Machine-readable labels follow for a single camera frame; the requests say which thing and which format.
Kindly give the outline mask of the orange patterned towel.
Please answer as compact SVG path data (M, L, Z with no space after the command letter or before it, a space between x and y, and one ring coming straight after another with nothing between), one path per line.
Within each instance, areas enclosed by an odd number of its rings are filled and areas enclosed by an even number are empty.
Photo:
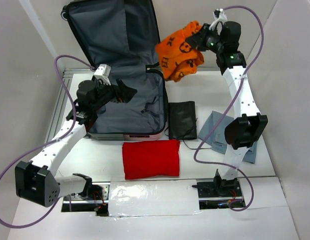
M191 24L199 24L199 22L196 20L189 22L155 47L159 56L159 65L167 81L179 82L184 76L197 73L197 67L204 64L203 54L185 42L187 37L192 36Z

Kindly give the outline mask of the black garment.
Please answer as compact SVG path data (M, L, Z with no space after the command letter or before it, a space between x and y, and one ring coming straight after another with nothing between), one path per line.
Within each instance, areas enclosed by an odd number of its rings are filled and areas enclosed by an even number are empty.
M197 139L194 101L170 102L168 104L168 137L170 140Z

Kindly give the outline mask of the red cloth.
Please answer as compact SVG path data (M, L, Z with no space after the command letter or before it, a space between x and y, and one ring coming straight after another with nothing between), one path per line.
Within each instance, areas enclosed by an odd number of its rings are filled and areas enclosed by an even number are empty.
M125 142L122 145L126 180L151 177L179 177L180 141L155 140Z

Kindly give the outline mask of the light blue denim jeans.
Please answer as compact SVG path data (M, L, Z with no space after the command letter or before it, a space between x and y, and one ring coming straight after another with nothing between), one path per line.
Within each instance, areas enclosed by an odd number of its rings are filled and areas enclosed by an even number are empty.
M202 129L200 130L198 137L203 140L215 127L218 120L222 117L222 113L212 111ZM227 142L225 140L224 131L225 128L233 122L234 118L230 116L225 116L222 122L217 126L216 130L212 135L205 141L209 144L213 151L225 154L227 148ZM253 146L245 154L243 161L251 164L255 164L257 152L257 143L255 142Z

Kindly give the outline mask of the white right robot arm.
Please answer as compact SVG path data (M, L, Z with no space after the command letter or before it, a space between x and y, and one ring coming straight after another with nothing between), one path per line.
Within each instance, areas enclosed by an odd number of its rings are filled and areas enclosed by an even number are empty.
M192 48L215 53L217 66L232 98L230 106L234 110L234 120L224 130L227 143L224 165L216 171L220 179L213 184L218 196L230 191L228 181L237 178L244 155L259 140L268 123L267 116L261 114L250 89L245 57L238 50L240 35L241 25L227 21L221 25L221 31L205 23L198 33L186 38L186 43Z

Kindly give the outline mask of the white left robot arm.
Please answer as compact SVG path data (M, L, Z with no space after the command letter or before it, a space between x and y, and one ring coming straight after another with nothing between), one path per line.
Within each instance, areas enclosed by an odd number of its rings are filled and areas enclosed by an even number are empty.
M91 177L81 173L57 177L57 170L76 143L94 125L100 108L109 102L126 104L137 92L126 86L121 79L116 79L115 85L100 80L80 82L74 108L67 115L53 142L28 162L21 161L16 165L17 196L44 207L50 207L59 198L72 194L83 200L89 199L93 195Z

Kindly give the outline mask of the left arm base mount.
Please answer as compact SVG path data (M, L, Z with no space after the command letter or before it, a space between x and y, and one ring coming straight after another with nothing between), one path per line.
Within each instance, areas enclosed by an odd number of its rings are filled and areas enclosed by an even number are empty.
M73 193L63 198L62 213L92 213L99 217L108 217L110 182L92 182L88 193Z

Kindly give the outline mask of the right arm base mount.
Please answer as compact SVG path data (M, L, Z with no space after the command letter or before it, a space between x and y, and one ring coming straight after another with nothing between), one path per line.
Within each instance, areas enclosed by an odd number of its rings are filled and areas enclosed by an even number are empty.
M220 177L213 180L199 180L191 186L197 190L199 209L227 209L229 204L234 209L246 206L240 183L237 179L222 184Z

